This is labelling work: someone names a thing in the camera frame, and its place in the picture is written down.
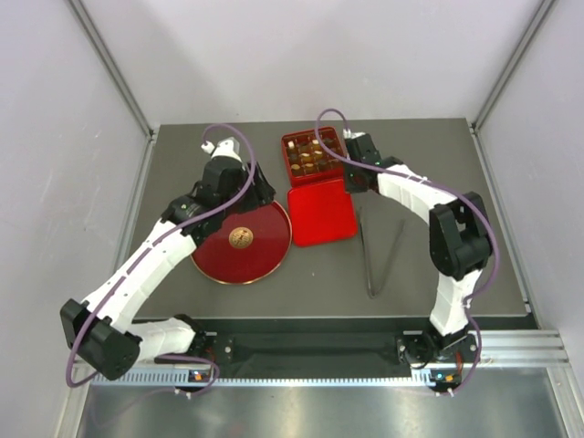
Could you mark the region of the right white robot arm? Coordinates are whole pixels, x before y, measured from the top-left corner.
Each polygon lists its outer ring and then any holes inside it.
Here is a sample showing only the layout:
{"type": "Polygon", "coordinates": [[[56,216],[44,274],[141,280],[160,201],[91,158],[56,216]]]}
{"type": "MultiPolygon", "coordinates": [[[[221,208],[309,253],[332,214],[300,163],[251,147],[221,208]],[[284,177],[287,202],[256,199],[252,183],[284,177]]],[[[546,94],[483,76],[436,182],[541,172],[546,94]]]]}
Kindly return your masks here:
{"type": "Polygon", "coordinates": [[[438,284],[429,328],[422,339],[428,359],[448,360],[467,336],[466,310],[494,250],[483,199],[474,192],[454,194],[394,157],[383,159],[368,133],[344,130],[343,140],[349,155],[343,162],[346,191],[373,191],[428,225],[438,284]]]}

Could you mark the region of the red box lid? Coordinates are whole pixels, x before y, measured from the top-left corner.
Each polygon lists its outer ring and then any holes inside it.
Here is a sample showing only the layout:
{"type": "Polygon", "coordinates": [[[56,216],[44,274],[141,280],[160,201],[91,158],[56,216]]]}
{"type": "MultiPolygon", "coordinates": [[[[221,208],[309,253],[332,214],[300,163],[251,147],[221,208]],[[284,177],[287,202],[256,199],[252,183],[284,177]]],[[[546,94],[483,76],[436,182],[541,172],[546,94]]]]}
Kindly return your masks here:
{"type": "Polygon", "coordinates": [[[345,240],[358,231],[355,208],[341,178],[292,188],[287,204],[297,246],[345,240]]]}

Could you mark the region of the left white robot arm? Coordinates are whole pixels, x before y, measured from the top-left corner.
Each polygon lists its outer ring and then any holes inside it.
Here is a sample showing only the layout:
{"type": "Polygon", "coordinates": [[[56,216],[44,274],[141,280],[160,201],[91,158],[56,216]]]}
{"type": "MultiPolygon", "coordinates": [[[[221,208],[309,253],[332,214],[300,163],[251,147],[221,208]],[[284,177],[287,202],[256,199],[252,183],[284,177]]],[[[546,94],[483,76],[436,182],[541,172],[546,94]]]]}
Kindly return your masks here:
{"type": "Polygon", "coordinates": [[[101,287],[59,311],[73,358],[110,381],[140,361],[168,354],[200,360],[207,341],[185,315],[137,323],[134,318],[159,284],[216,233],[231,214],[273,202],[276,192],[255,162],[219,156],[205,164],[190,193],[168,205],[138,250],[101,287]]]}

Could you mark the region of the round dark red plate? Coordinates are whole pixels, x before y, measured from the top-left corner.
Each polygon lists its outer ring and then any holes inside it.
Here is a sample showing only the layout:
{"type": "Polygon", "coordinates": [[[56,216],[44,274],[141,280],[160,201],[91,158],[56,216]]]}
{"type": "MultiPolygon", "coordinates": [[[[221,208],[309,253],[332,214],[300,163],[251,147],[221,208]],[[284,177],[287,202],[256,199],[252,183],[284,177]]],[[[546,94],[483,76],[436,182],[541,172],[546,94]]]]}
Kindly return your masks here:
{"type": "Polygon", "coordinates": [[[193,264],[213,281],[247,285],[274,272],[292,243],[292,226],[278,202],[227,217],[219,231],[192,254],[193,264]]]}

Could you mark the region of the metal tongs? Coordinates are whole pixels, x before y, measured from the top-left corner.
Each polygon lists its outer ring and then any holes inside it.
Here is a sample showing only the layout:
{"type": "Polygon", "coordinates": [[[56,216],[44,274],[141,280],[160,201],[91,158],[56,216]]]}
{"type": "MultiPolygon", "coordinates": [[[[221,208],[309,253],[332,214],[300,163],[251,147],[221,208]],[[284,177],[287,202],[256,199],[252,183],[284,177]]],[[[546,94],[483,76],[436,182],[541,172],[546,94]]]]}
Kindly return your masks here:
{"type": "Polygon", "coordinates": [[[380,273],[379,284],[376,284],[375,274],[373,272],[372,255],[365,233],[365,213],[362,207],[360,207],[357,211],[357,223],[359,230],[360,247],[364,261],[367,295],[369,299],[376,299],[383,291],[385,285],[387,284],[390,278],[391,271],[393,269],[393,266],[395,265],[395,261],[398,257],[402,245],[403,237],[405,236],[407,224],[405,220],[401,220],[399,222],[398,230],[391,243],[390,252],[388,253],[387,259],[380,273]]]}

